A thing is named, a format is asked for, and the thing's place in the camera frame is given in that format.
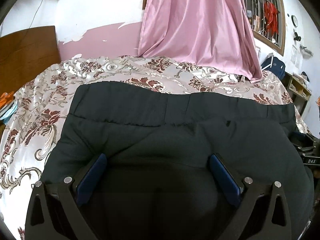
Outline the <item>black padded jacket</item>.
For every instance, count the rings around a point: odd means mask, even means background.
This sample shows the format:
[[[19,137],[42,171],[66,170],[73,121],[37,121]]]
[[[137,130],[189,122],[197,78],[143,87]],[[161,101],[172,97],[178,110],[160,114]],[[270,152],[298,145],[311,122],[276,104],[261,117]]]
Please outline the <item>black padded jacket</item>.
[[[297,239],[314,191],[288,138],[295,129],[292,104],[122,82],[81,85],[41,178],[60,183],[103,154],[105,169],[83,207],[98,238],[215,239],[230,211],[207,167],[217,153],[240,174],[282,183]]]

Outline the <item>orange clothes pile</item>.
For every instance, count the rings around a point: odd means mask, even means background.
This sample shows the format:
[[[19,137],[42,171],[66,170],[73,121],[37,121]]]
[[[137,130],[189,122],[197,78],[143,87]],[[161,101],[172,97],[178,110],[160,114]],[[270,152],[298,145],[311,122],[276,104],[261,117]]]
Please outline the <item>orange clothes pile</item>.
[[[6,124],[11,116],[16,112],[18,101],[13,92],[1,95],[1,122]]]

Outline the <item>wooden desk shelf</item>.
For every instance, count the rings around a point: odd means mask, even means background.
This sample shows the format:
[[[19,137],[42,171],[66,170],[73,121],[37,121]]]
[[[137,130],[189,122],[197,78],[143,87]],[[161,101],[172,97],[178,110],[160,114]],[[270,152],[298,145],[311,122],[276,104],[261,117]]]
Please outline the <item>wooden desk shelf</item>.
[[[286,72],[282,83],[302,116],[311,98],[311,91],[307,88],[306,83],[295,73],[289,74]]]

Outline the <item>navy blue backpack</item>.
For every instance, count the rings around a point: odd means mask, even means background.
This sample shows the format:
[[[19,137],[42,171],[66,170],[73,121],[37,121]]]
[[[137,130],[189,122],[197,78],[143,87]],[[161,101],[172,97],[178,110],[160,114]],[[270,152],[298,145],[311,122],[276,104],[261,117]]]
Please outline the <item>navy blue backpack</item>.
[[[275,56],[268,57],[261,64],[261,70],[272,72],[279,80],[285,77],[285,63]]]

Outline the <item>floral satin bedspread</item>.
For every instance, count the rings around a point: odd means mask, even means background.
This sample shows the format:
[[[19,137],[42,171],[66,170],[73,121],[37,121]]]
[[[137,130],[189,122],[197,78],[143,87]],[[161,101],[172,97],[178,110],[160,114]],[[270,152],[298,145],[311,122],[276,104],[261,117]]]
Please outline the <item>floral satin bedspread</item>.
[[[270,221],[298,239],[311,171],[289,140],[306,129],[281,81],[167,57],[73,59],[16,92],[1,138],[1,222],[13,239],[217,239],[236,205],[209,160],[279,181]]]

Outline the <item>red hanging garment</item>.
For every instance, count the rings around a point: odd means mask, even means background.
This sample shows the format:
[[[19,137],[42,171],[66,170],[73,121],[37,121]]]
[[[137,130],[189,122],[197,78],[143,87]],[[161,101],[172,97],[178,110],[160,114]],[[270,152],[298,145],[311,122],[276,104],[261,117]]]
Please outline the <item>red hanging garment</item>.
[[[278,34],[278,10],[276,6],[266,1],[264,3],[264,18],[266,20],[265,27],[269,35]]]

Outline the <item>barred wooden window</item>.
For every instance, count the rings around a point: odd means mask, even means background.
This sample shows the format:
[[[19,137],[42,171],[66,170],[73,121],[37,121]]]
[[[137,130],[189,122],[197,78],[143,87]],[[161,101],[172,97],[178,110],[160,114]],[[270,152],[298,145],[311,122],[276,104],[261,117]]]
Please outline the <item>barred wooden window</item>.
[[[284,54],[285,14],[283,0],[244,0],[254,37],[278,54]]]

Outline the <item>brown wooden headboard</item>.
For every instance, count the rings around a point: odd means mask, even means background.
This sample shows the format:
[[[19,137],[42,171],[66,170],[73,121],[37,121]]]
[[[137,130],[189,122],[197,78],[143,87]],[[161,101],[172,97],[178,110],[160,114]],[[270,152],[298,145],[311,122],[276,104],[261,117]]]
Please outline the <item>brown wooden headboard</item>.
[[[53,25],[5,35],[0,43],[1,93],[16,92],[52,64],[61,62]]]

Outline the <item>pink curtain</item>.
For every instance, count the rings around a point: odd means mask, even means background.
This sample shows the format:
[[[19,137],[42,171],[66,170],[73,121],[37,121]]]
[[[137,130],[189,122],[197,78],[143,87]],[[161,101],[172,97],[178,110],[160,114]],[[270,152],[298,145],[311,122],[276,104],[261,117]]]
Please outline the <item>pink curtain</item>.
[[[138,55],[262,78],[244,0],[146,0]]]

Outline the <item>round wall clock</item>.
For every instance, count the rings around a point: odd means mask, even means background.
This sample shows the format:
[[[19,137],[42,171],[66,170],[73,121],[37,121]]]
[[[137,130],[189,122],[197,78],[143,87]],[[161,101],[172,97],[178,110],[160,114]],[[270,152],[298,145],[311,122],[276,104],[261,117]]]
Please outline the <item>round wall clock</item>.
[[[292,20],[292,23],[294,25],[294,27],[298,27],[298,20],[297,20],[297,17],[295,15],[292,15],[291,16],[291,20]]]

